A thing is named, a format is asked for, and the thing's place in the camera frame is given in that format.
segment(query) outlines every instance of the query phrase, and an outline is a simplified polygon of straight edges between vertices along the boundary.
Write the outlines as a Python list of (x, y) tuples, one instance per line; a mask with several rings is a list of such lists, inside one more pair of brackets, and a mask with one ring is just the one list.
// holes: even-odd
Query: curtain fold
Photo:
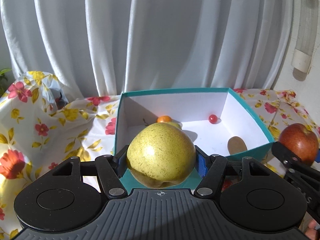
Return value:
[(292, 0), (0, 0), (13, 73), (69, 98), (177, 87), (271, 87)]

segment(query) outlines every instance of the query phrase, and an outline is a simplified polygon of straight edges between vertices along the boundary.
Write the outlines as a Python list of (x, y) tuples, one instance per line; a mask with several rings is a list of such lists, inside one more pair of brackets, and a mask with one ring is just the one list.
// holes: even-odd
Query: floral tablecloth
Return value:
[[(300, 122), (318, 136), (320, 129), (295, 101), (293, 91), (235, 89), (256, 111), (277, 139), (289, 124)], [(21, 227), (13, 211), (15, 196), (39, 176), (71, 156), (82, 161), (114, 154), (120, 96), (68, 102), (63, 85), (50, 73), (22, 75), (0, 99), (0, 240)], [(278, 174), (284, 168), (268, 154), (266, 165)], [(84, 178), (97, 187), (95, 178)]]

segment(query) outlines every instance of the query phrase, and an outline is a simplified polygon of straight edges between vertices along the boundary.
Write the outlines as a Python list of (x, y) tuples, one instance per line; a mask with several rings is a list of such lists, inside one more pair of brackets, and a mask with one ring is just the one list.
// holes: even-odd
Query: box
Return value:
[[(211, 124), (208, 117), (220, 118)], [(273, 137), (255, 112), (229, 88), (161, 89), (123, 93), (116, 122), (115, 152), (131, 143), (146, 125), (168, 115), (182, 124), (182, 130), (207, 155), (219, 154), (240, 161), (251, 156), (261, 161), (271, 148)], [(229, 155), (227, 144), (233, 136), (245, 142), (248, 151)], [(195, 189), (201, 177), (194, 169), (178, 188)], [(128, 192), (145, 188), (127, 170), (121, 182)]]

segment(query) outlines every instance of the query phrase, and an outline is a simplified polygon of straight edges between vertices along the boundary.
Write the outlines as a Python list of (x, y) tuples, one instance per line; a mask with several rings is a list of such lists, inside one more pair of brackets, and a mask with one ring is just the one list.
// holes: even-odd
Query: green plant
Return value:
[(2, 80), (5, 79), (6, 81), (8, 81), (7, 77), (4, 74), (9, 72), (10, 70), (11, 70), (10, 68), (3, 68), (0, 70), (0, 96), (2, 96), (3, 93), (5, 92), (5, 89), (1, 84)]

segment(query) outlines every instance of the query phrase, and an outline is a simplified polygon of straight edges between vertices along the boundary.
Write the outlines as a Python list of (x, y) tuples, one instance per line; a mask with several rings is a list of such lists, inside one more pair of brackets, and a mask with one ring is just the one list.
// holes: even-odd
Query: orange fruit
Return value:
[(172, 119), (170, 116), (168, 115), (163, 115), (163, 116), (160, 116), (158, 119), (157, 119), (157, 122), (171, 122)]

